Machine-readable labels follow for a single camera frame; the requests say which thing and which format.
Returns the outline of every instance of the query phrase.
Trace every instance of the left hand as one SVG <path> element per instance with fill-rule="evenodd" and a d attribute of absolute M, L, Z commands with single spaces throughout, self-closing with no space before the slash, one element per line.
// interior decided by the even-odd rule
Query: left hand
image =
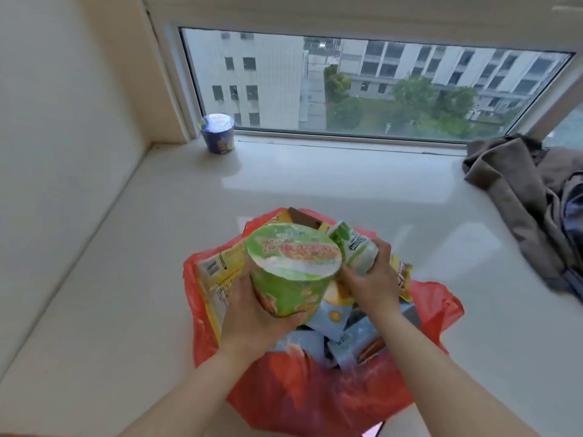
<path fill-rule="evenodd" d="M 249 260 L 231 288 L 219 347 L 220 352 L 229 354 L 246 366 L 263 356 L 278 339 L 294 330 L 306 317 L 306 313 L 297 313 L 277 318 L 261 308 L 253 291 Z"/>

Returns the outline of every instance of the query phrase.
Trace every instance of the red plastic bag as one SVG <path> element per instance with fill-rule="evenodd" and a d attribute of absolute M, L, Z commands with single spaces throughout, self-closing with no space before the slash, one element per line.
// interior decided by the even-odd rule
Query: red plastic bag
<path fill-rule="evenodd" d="M 184 263 L 186 297 L 193 312 L 195 366 L 217 351 L 217 341 L 199 291 L 196 263 L 232 247 L 265 224 L 278 208 L 247 223 L 243 233 L 225 245 L 194 254 Z M 317 219 L 333 220 L 300 209 Z M 359 230 L 367 236 L 374 232 Z M 436 282 L 411 281 L 420 330 L 439 345 L 440 334 L 463 315 L 461 302 Z M 386 350 L 349 372 L 325 368 L 309 354 L 270 352 L 252 364 L 227 401 L 257 429 L 299 436 L 360 435 L 413 402 Z"/>

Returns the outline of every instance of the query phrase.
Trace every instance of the hand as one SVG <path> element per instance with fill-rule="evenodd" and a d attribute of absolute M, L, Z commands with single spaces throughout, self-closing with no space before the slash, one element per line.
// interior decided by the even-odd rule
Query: hand
<path fill-rule="evenodd" d="M 255 298 L 249 269 L 247 262 L 233 283 L 219 347 L 219 351 L 230 354 L 246 366 L 263 356 L 306 317 L 306 313 L 298 313 L 278 319 L 261 308 Z"/>
<path fill-rule="evenodd" d="M 373 239 L 378 255 L 366 276 L 358 276 L 342 264 L 340 279 L 352 292 L 361 309 L 376 324 L 378 319 L 400 313 L 397 272 L 391 268 L 390 244 Z"/>

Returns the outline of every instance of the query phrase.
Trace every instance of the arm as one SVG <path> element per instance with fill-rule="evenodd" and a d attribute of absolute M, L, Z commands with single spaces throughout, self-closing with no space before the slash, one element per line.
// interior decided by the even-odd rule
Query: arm
<path fill-rule="evenodd" d="M 401 315 L 397 275 L 388 265 L 390 245 L 373 241 L 379 254 L 368 275 L 343 267 L 341 276 L 385 340 L 431 435 L 536 436 Z"/>
<path fill-rule="evenodd" d="M 219 351 L 192 370 L 120 437 L 199 437 L 233 386 L 275 341 L 304 320 L 275 319 L 253 294 L 248 267 L 235 280 L 222 327 Z"/>

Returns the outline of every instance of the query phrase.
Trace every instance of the blue instant noodle cup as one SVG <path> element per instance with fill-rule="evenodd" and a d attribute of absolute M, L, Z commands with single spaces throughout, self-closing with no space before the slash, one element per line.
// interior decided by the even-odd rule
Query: blue instant noodle cup
<path fill-rule="evenodd" d="M 212 113 L 198 122 L 209 152 L 222 155 L 235 148 L 234 125 L 235 120 L 224 113 Z"/>

